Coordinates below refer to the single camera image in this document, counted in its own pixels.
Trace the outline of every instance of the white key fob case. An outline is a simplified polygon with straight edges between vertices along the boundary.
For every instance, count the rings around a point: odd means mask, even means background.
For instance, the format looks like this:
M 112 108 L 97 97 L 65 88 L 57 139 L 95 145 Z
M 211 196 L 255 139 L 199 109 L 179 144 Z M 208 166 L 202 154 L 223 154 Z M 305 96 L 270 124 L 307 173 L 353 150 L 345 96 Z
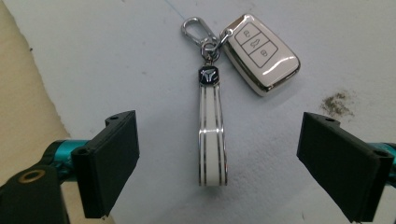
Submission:
M 300 61 L 261 21 L 245 14 L 224 29 L 232 33 L 224 50 L 250 87 L 260 96 L 294 76 Z

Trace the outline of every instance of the key fob button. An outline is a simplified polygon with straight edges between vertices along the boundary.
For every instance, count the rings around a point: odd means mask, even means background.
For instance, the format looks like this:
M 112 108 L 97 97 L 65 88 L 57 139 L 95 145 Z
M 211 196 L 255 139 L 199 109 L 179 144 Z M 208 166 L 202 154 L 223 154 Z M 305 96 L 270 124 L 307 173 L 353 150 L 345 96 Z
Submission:
M 277 47 L 272 42 L 267 42 L 252 54 L 250 58 L 260 68 L 262 68 L 268 60 L 276 53 Z
M 242 45 L 242 48 L 247 54 L 251 54 L 254 50 L 259 49 L 262 45 L 268 42 L 268 38 L 264 34 L 255 35 L 248 42 Z
M 250 38 L 252 38 L 253 36 L 257 35 L 259 32 L 260 32 L 260 30 L 257 29 L 257 27 L 255 27 L 251 23 L 248 23 L 247 25 L 244 26 L 244 28 L 242 28 L 242 30 L 240 30 L 238 32 L 238 34 L 236 34 L 235 39 L 238 41 L 238 43 L 240 45 L 243 45 Z

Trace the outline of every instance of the keychain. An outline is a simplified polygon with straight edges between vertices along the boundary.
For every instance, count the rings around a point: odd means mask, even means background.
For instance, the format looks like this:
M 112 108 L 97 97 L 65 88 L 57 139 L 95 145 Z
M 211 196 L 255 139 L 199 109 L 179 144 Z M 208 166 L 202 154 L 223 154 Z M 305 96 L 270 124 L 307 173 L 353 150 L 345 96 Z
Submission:
M 200 25 L 207 37 L 198 39 L 187 32 L 187 27 Z M 213 63 L 219 58 L 219 49 L 232 33 L 218 40 L 201 18 L 184 21 L 182 33 L 201 48 L 205 62 L 198 70 L 200 85 L 199 130 L 199 184 L 200 186 L 227 185 L 227 159 L 225 154 L 223 119 L 219 97 L 219 69 Z
M 187 27 L 200 25 L 207 37 L 198 39 Z M 199 183 L 204 186 L 227 185 L 227 160 L 219 98 L 219 70 L 213 63 L 224 51 L 247 84 L 260 96 L 297 74 L 300 61 L 291 49 L 268 27 L 251 14 L 244 14 L 228 25 L 220 38 L 197 17 L 184 21 L 182 33 L 201 48 L 205 63 L 199 70 L 200 83 L 200 168 Z

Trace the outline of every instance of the black clamp jaw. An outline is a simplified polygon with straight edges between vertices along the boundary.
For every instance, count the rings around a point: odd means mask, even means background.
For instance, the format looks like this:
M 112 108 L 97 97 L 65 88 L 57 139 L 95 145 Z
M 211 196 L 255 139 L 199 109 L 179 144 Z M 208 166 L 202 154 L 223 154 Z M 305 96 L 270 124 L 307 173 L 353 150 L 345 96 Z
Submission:
M 56 141 L 0 188 L 0 223 L 70 223 L 60 185 L 77 180 L 85 217 L 109 215 L 136 167 L 135 112 L 106 119 L 91 141 Z
M 396 145 L 367 144 L 339 126 L 304 113 L 297 156 L 350 222 L 372 222 L 385 185 L 396 188 Z

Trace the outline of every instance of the white surface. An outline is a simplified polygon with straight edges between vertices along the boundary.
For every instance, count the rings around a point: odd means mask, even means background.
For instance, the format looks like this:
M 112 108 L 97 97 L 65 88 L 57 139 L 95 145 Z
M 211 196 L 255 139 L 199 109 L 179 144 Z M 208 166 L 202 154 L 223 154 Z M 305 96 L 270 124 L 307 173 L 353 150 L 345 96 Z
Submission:
M 395 1 L 5 3 L 73 138 L 91 138 L 108 116 L 136 110 L 141 159 L 112 210 L 118 223 L 348 223 L 295 156 L 303 112 L 322 113 L 322 100 L 338 91 L 351 95 L 344 129 L 396 142 Z M 200 16 L 219 33 L 246 12 L 288 44 L 302 69 L 261 98 L 220 57 L 229 181 L 200 188 L 202 59 L 180 25 Z M 375 223 L 394 221 L 395 191 L 384 193 Z

